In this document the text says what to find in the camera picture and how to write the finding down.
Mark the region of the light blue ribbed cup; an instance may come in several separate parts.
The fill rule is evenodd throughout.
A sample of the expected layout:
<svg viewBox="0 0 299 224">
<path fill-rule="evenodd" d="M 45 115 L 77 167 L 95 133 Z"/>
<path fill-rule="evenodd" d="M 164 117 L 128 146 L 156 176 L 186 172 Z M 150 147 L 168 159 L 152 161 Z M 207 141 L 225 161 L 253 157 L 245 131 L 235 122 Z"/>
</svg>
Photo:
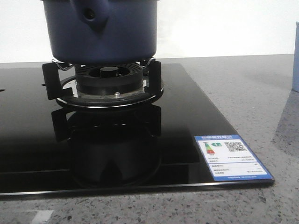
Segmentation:
<svg viewBox="0 0 299 224">
<path fill-rule="evenodd" d="M 296 22 L 295 48 L 293 58 L 292 89 L 299 92 L 299 22 Z"/>
</svg>

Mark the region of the black glass gas cooktop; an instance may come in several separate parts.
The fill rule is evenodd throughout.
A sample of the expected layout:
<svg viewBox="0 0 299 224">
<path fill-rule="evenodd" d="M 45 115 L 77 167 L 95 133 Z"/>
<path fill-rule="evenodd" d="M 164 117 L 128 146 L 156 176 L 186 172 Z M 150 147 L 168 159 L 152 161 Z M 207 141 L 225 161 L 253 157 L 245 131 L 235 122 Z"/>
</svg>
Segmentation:
<svg viewBox="0 0 299 224">
<path fill-rule="evenodd" d="M 0 197 L 271 186 L 215 181 L 196 136 L 237 131 L 180 64 L 162 66 L 164 94 L 115 112 L 77 112 L 46 96 L 40 65 L 0 70 Z"/>
</svg>

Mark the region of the black pot support grate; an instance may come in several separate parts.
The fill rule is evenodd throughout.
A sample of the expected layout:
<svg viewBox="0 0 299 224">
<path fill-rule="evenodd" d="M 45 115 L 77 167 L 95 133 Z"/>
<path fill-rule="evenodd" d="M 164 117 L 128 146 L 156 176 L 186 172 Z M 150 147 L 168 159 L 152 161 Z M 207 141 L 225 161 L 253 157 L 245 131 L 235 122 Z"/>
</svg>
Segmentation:
<svg viewBox="0 0 299 224">
<path fill-rule="evenodd" d="M 158 100 L 164 91 L 164 84 L 161 79 L 161 63 L 152 58 L 135 64 L 138 64 L 143 71 L 142 87 L 127 93 L 115 92 L 112 95 L 92 95 L 77 89 L 75 70 L 87 65 L 74 65 L 57 61 L 45 63 L 42 65 L 42 70 L 48 99 L 56 100 L 62 107 L 69 107 L 74 110 L 109 110 L 152 103 Z M 113 65 L 115 64 L 102 64 L 102 66 Z"/>
</svg>

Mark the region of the dark blue cooking pot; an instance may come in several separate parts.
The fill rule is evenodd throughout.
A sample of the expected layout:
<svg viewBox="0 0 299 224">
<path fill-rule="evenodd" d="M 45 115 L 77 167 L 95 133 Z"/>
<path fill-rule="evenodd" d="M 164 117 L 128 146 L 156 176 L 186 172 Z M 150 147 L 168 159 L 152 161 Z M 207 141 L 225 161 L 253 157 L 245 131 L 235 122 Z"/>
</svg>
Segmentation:
<svg viewBox="0 0 299 224">
<path fill-rule="evenodd" d="M 133 63 L 155 55 L 155 0 L 45 0 L 53 56 L 65 63 Z"/>
</svg>

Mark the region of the blue energy label sticker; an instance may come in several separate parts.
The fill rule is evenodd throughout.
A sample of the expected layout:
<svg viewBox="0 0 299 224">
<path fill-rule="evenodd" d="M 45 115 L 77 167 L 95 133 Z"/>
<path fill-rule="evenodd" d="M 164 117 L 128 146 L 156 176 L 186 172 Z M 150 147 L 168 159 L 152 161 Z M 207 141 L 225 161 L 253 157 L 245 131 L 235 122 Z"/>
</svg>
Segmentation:
<svg viewBox="0 0 299 224">
<path fill-rule="evenodd" d="M 272 179 L 239 135 L 196 136 L 195 140 L 215 181 Z"/>
</svg>

